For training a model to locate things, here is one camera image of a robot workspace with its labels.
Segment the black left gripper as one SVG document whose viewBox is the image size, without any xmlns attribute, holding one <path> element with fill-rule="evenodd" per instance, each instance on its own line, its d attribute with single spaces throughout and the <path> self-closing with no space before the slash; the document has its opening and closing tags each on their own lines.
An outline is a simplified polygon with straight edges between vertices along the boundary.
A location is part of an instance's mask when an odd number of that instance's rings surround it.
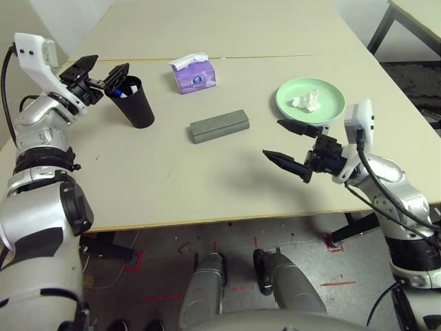
<svg viewBox="0 0 441 331">
<path fill-rule="evenodd" d="M 103 98 L 100 90 L 86 84 L 86 80 L 89 79 L 88 72 L 92 70 L 98 57 L 98 55 L 81 57 L 59 75 L 61 83 L 86 106 L 95 105 Z M 103 80 L 104 92 L 113 93 L 126 78 L 129 68 L 129 63 L 115 66 Z"/>
</svg>

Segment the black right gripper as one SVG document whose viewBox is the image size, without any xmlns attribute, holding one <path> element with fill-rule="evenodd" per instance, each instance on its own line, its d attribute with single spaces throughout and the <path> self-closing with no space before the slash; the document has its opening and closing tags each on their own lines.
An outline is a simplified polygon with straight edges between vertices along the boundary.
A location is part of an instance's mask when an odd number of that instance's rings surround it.
<svg viewBox="0 0 441 331">
<path fill-rule="evenodd" d="M 263 150 L 263 154 L 272 163 L 297 175 L 304 183 L 310 182 L 313 172 L 326 172 L 333 176 L 341 173 L 345 165 L 342 146 L 337 142 L 337 139 L 323 134 L 322 126 L 316 127 L 293 119 L 279 119 L 277 124 L 294 134 L 316 138 L 316 141 L 312 150 L 307 153 L 304 165 L 281 152 Z"/>
</svg>

